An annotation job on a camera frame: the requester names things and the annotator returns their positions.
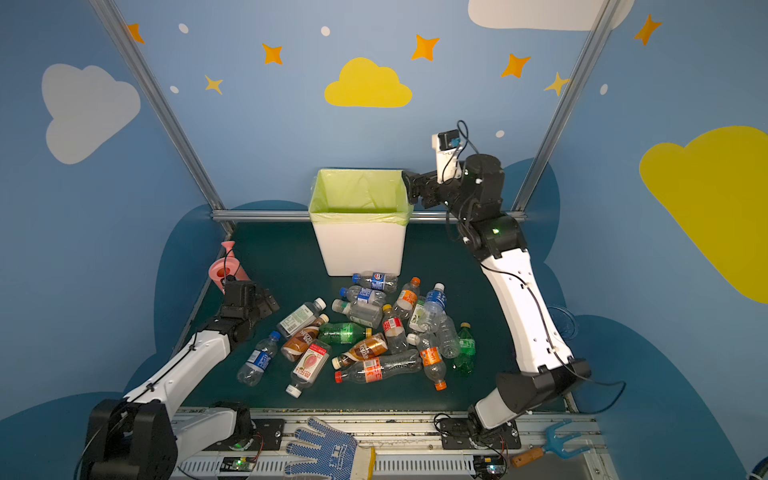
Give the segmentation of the green soda bottle yellow cap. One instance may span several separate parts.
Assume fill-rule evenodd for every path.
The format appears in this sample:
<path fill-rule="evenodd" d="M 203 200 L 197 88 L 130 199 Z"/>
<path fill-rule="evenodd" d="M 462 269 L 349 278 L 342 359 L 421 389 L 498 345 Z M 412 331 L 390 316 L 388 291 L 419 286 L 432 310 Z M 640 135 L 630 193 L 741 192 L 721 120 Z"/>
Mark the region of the green soda bottle yellow cap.
<path fill-rule="evenodd" d="M 327 344 L 353 345 L 372 335 L 371 328 L 357 323 L 326 323 L 319 328 L 318 339 Z"/>

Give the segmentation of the clear ribbed white cap bottle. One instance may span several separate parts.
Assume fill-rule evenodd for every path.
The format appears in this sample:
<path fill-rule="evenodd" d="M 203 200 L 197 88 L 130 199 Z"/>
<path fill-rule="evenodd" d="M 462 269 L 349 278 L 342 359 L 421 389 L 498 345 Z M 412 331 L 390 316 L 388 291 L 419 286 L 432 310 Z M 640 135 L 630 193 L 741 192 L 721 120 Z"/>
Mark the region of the clear ribbed white cap bottle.
<path fill-rule="evenodd" d="M 443 358 L 454 359 L 461 353 L 458 333 L 453 320 L 442 313 L 435 324 L 438 349 Z"/>

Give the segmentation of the square bottle pink guava label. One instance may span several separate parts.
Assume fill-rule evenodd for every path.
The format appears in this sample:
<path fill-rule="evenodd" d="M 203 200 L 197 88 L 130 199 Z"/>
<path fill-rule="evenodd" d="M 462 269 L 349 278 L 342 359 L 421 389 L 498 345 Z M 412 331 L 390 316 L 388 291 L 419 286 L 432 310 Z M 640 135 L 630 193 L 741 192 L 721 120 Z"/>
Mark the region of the square bottle pink guava label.
<path fill-rule="evenodd" d="M 294 398 L 299 398 L 306 389 L 315 383 L 330 354 L 331 347 L 329 344 L 320 340 L 314 341 L 291 372 L 291 379 L 286 387 L 286 392 Z"/>

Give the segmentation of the white cap blue label bottle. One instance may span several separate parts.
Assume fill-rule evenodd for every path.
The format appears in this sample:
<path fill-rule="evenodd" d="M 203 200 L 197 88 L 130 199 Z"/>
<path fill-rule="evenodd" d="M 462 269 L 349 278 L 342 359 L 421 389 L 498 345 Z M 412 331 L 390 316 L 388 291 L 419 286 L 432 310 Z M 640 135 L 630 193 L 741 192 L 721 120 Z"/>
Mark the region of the white cap blue label bottle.
<path fill-rule="evenodd" d="M 445 307 L 445 285 L 436 283 L 433 289 L 430 290 L 425 297 L 424 309 L 427 313 L 427 318 L 430 320 L 440 319 L 445 313 Z"/>

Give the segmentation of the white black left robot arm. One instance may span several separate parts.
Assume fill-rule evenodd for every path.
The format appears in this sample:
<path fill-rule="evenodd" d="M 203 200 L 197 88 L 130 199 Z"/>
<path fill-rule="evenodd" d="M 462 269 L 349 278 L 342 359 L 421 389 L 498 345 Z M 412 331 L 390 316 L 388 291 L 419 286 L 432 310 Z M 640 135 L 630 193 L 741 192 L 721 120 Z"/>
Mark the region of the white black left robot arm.
<path fill-rule="evenodd" d="M 189 394 L 257 324 L 277 312 L 272 293 L 229 277 L 217 314 L 163 367 L 117 400 L 91 412 L 76 479 L 168 479 L 180 463 L 217 442 L 246 443 L 254 428 L 245 406 L 223 403 L 174 424 Z"/>

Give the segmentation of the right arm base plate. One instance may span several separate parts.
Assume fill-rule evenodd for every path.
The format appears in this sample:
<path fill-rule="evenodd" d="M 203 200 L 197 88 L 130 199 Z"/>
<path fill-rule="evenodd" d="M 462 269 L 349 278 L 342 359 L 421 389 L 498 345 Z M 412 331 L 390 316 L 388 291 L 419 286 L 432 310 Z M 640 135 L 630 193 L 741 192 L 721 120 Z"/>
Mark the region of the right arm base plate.
<path fill-rule="evenodd" d="M 433 421 L 444 450 L 518 450 L 521 438 L 514 422 L 482 430 L 468 418 L 440 416 Z"/>

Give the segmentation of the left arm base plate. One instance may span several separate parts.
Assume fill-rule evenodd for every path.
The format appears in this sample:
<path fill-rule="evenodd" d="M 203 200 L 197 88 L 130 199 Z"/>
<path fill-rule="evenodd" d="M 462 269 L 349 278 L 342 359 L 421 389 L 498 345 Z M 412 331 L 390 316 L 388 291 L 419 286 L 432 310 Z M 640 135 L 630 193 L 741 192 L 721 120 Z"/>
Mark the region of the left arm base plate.
<path fill-rule="evenodd" d="M 282 445 L 285 425 L 284 419 L 252 419 L 250 429 L 244 434 L 234 434 L 210 445 L 205 451 L 246 452 L 248 455 L 259 451 L 278 451 Z"/>

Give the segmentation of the square bottle green label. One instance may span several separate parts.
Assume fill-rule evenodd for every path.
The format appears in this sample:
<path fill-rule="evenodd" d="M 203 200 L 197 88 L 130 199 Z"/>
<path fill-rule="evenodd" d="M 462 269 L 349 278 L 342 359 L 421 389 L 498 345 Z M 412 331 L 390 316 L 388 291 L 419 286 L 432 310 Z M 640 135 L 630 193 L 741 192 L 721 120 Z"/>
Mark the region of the square bottle green label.
<path fill-rule="evenodd" d="M 286 339 L 317 320 L 326 308 L 322 298 L 305 302 L 277 324 L 277 331 Z"/>

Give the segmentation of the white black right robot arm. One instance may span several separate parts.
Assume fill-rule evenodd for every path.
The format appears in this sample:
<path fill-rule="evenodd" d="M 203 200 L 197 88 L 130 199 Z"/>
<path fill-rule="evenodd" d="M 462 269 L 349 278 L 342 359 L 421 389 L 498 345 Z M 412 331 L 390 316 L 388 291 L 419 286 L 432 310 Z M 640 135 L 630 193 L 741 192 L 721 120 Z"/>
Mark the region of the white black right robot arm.
<path fill-rule="evenodd" d="M 512 336 L 518 370 L 498 374 L 492 392 L 470 407 L 471 428 L 490 432 L 588 380 L 588 362 L 573 356 L 546 308 L 518 221 L 502 210 L 505 172 L 500 161 L 472 154 L 434 172 L 405 171 L 402 180 L 409 203 L 443 205 L 456 218 Z"/>

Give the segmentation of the brown tea bottle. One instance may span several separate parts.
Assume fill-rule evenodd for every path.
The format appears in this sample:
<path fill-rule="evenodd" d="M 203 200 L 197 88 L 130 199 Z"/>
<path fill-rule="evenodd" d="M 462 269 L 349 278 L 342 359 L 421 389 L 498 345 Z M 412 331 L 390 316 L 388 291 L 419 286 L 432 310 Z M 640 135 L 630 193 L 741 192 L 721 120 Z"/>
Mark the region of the brown tea bottle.
<path fill-rule="evenodd" d="M 321 314 L 283 345 L 281 348 L 282 355 L 291 362 L 297 362 L 319 336 L 320 327 L 328 322 L 329 317 L 326 314 Z"/>

